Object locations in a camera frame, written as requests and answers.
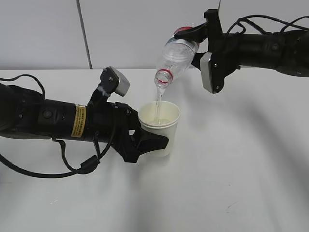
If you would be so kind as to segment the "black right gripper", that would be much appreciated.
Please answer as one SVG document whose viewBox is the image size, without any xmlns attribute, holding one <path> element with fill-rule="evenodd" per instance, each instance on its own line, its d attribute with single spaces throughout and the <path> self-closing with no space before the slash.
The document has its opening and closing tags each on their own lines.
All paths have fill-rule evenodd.
<svg viewBox="0 0 309 232">
<path fill-rule="evenodd" d="M 208 39 L 208 52 L 214 52 L 216 44 L 223 39 L 223 31 L 219 19 L 218 9 L 208 9 L 204 13 L 206 24 L 201 24 L 196 27 L 184 26 L 174 32 L 175 39 L 183 39 L 186 41 L 194 41 L 197 43 Z M 200 60 L 205 55 L 205 52 L 196 53 L 191 62 L 191 65 L 200 69 Z"/>
</svg>

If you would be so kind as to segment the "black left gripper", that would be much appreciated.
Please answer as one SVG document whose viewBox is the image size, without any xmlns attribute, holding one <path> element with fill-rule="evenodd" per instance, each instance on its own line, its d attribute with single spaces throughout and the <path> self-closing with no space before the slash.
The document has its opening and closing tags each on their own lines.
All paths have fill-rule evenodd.
<svg viewBox="0 0 309 232">
<path fill-rule="evenodd" d="M 141 130 L 138 112 L 125 103 L 114 104 L 116 131 L 113 149 L 124 162 L 137 162 L 140 155 L 164 157 L 169 154 L 169 138 Z"/>
</svg>

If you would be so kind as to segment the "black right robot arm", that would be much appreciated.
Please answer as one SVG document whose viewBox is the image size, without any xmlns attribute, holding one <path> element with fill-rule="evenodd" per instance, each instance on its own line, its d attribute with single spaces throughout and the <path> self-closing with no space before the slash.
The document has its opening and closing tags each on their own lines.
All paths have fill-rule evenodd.
<svg viewBox="0 0 309 232">
<path fill-rule="evenodd" d="M 309 75 L 309 30 L 297 26 L 295 30 L 266 32 L 253 22 L 249 25 L 258 34 L 223 33 L 219 11 L 208 9 L 206 22 L 192 29 L 177 32 L 176 39 L 201 43 L 208 40 L 211 53 L 211 75 L 214 80 L 224 79 L 241 66 L 276 70 L 291 76 Z"/>
</svg>

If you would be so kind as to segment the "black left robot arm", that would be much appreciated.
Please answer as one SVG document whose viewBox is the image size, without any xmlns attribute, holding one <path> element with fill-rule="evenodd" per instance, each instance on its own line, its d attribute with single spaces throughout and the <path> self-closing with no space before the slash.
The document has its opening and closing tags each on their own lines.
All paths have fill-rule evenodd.
<svg viewBox="0 0 309 232">
<path fill-rule="evenodd" d="M 13 139 L 65 139 L 111 141 L 125 162 L 166 148 L 169 140 L 142 129 L 138 113 L 106 97 L 78 105 L 45 99 L 34 90 L 15 85 L 0 86 L 0 134 Z"/>
</svg>

